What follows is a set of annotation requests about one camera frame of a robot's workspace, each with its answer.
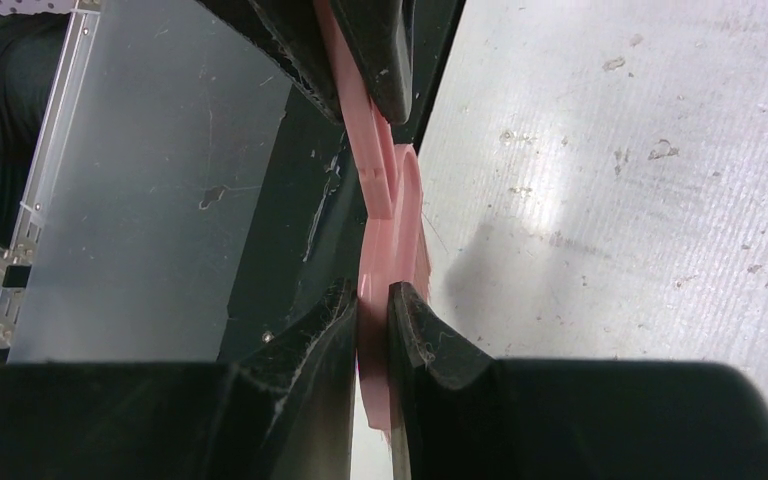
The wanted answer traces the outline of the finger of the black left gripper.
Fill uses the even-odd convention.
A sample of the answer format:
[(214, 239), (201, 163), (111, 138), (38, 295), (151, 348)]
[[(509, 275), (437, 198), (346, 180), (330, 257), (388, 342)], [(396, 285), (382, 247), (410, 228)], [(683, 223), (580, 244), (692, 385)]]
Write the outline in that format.
[(311, 0), (200, 0), (287, 75), (331, 122), (342, 112), (323, 36)]
[(369, 96), (392, 125), (408, 121), (413, 87), (413, 0), (331, 0)]

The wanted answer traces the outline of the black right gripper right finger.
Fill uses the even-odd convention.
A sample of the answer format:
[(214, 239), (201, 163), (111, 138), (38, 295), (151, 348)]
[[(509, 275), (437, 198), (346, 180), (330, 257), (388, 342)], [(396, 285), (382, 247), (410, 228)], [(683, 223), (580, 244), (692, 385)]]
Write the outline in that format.
[(722, 364), (495, 358), (388, 302), (397, 479), (768, 479), (768, 407)]

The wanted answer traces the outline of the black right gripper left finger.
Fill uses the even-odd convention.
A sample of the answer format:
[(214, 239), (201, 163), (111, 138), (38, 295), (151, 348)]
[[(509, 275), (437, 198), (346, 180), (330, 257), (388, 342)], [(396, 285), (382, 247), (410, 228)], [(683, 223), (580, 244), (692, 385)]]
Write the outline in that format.
[(0, 479), (344, 479), (347, 281), (235, 362), (0, 366)]

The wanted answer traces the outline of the pink hand brush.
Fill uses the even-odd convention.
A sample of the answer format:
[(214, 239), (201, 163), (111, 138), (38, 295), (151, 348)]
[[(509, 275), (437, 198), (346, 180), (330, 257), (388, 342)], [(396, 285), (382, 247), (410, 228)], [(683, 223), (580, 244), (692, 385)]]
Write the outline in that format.
[(423, 189), (416, 151), (396, 144), (370, 98), (329, 1), (313, 3), (335, 77), (341, 113), (368, 220), (359, 263), (359, 295), (387, 299), (389, 285), (409, 282), (429, 296), (431, 265), (422, 221)]

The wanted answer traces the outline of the pink plastic dustpan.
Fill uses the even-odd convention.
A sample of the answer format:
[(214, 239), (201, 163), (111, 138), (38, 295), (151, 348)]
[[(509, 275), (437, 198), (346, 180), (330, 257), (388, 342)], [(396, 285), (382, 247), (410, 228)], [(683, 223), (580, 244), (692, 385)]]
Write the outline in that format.
[(376, 168), (360, 174), (368, 213), (358, 278), (358, 368), (371, 428), (391, 434), (388, 303), (390, 286), (408, 282), (428, 293), (429, 271), (421, 218), (423, 191), (414, 147), (400, 144), (391, 156), (396, 179)]

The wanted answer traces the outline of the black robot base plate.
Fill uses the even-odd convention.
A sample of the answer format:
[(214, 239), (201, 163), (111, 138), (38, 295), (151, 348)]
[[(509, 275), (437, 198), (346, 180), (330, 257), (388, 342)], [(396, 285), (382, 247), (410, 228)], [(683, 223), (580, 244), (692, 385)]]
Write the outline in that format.
[[(397, 142), (424, 137), (464, 5), (413, 1), (410, 118)], [(329, 121), (293, 83), (231, 290), (218, 357), (239, 361), (281, 334), (328, 289), (356, 281), (367, 218), (343, 122)]]

